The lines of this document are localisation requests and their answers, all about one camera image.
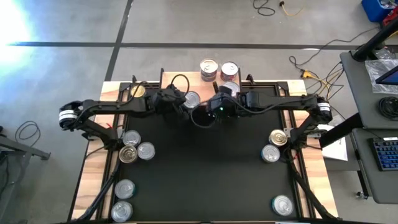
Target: black table surface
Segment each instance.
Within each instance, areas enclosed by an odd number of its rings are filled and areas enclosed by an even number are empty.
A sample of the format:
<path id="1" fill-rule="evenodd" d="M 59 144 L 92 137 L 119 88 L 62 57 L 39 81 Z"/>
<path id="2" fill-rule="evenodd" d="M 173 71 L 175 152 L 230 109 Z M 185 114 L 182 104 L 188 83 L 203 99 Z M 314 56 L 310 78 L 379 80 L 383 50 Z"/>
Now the black table surface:
<path id="1" fill-rule="evenodd" d="M 119 179 L 130 179 L 136 194 L 130 221 L 291 220 L 272 211 L 272 199 L 288 196 L 295 206 L 288 164 L 265 163 L 261 149 L 273 129 L 281 129 L 280 111 L 230 119 L 211 129 L 156 116 L 129 118 L 155 157 L 123 164 Z"/>
<path id="2" fill-rule="evenodd" d="M 379 171 L 368 139 L 377 138 L 374 134 L 382 138 L 398 137 L 398 131 L 372 129 L 371 132 L 361 128 L 353 129 L 354 141 L 358 147 L 364 168 L 362 171 L 368 178 L 368 184 L 375 202 L 397 204 L 398 170 Z"/>
<path id="3" fill-rule="evenodd" d="M 358 171 L 360 170 L 358 160 L 355 156 L 355 149 L 351 141 L 351 135 L 347 135 L 346 147 L 347 147 L 347 161 L 341 161 L 338 159 L 325 159 L 325 165 L 327 171 Z"/>
<path id="4" fill-rule="evenodd" d="M 397 123 L 383 117 L 377 104 L 381 98 L 398 95 L 373 93 L 365 63 L 355 61 L 349 52 L 341 53 L 340 58 L 363 126 L 370 129 L 396 129 Z"/>

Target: computer monitor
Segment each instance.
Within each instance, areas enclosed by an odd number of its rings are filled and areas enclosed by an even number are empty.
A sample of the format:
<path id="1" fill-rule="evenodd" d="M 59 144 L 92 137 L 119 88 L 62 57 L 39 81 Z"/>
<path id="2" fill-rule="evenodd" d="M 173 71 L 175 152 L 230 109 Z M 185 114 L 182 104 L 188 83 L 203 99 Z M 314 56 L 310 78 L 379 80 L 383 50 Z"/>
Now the computer monitor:
<path id="1" fill-rule="evenodd" d="M 376 79 L 377 84 L 398 85 L 398 66 Z"/>

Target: can with label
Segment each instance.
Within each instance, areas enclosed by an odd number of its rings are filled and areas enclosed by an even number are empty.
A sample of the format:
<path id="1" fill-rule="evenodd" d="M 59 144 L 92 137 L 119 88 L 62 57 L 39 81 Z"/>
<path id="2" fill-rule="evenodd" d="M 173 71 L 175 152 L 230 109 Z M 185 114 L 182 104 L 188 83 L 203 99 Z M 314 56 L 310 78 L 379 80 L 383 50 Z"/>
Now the can with label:
<path id="1" fill-rule="evenodd" d="M 144 96 L 146 91 L 147 90 L 142 85 L 140 85 L 140 86 L 136 85 L 136 86 L 131 88 L 130 94 L 131 94 L 131 96 L 134 96 L 135 98 L 138 98 L 138 97 Z"/>
<path id="2" fill-rule="evenodd" d="M 150 142 L 141 143 L 138 148 L 138 157 L 143 160 L 150 160 L 155 156 L 155 146 Z"/>
<path id="3" fill-rule="evenodd" d="M 185 99 L 187 99 L 187 100 L 184 102 L 183 105 L 188 109 L 192 109 L 192 108 L 198 106 L 200 103 L 200 96 L 197 92 L 194 92 L 194 91 L 189 91 L 185 95 Z"/>
<path id="4" fill-rule="evenodd" d="M 132 163 L 137 160 L 137 149 L 134 146 L 124 146 L 119 151 L 119 159 L 123 163 Z"/>
<path id="5" fill-rule="evenodd" d="M 114 194 L 120 199 L 131 198 L 136 191 L 136 185 L 131 180 L 120 180 L 114 187 Z"/>
<path id="6" fill-rule="evenodd" d="M 287 143 L 287 136 L 282 130 L 275 129 L 271 131 L 268 140 L 271 144 L 274 144 L 276 146 L 283 146 Z"/>
<path id="7" fill-rule="evenodd" d="M 222 86 L 230 88 L 232 90 L 231 96 L 233 97 L 236 97 L 236 93 L 239 93 L 241 91 L 241 88 L 235 82 L 226 82 L 222 84 Z"/>
<path id="8" fill-rule="evenodd" d="M 221 79 L 224 81 L 233 81 L 238 75 L 238 66 L 233 62 L 225 62 L 221 66 Z"/>
<path id="9" fill-rule="evenodd" d="M 132 205 L 129 202 L 116 202 L 112 207 L 111 215 L 115 222 L 125 222 L 132 216 Z"/>
<path id="10" fill-rule="evenodd" d="M 276 162 L 280 157 L 279 149 L 271 144 L 268 144 L 262 148 L 261 157 L 266 162 Z"/>
<path id="11" fill-rule="evenodd" d="M 123 143 L 126 146 L 136 146 L 141 142 L 141 136 L 135 130 L 126 131 L 123 134 Z"/>
<path id="12" fill-rule="evenodd" d="M 216 79 L 218 64 L 211 58 L 206 58 L 200 62 L 201 79 L 205 82 L 212 82 Z"/>
<path id="13" fill-rule="evenodd" d="M 288 216 L 293 212 L 293 204 L 288 197 L 280 195 L 272 199 L 272 209 L 278 215 Z"/>

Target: black mat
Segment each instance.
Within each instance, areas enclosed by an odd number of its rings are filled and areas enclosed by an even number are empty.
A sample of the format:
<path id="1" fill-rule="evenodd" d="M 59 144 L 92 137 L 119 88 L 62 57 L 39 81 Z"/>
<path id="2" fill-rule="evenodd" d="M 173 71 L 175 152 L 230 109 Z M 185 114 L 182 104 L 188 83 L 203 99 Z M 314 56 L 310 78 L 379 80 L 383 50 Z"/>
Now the black mat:
<path id="1" fill-rule="evenodd" d="M 266 93 L 274 95 L 274 89 Z M 150 161 L 123 164 L 119 179 L 132 180 L 130 221 L 291 220 L 276 215 L 271 200 L 280 194 L 293 203 L 288 165 L 265 163 L 260 156 L 269 133 L 281 129 L 278 111 L 232 119 L 211 129 L 164 117 L 129 118 L 128 129 L 155 146 Z"/>

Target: blue bin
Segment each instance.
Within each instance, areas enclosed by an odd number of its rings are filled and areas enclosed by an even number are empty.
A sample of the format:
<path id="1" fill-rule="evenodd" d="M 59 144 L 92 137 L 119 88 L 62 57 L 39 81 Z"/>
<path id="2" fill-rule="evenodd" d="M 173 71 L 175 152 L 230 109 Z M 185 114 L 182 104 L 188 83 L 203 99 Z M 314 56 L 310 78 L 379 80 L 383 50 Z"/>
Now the blue bin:
<path id="1" fill-rule="evenodd" d="M 381 22 L 392 11 L 392 8 L 384 9 L 380 0 L 362 0 L 362 6 L 371 22 Z"/>

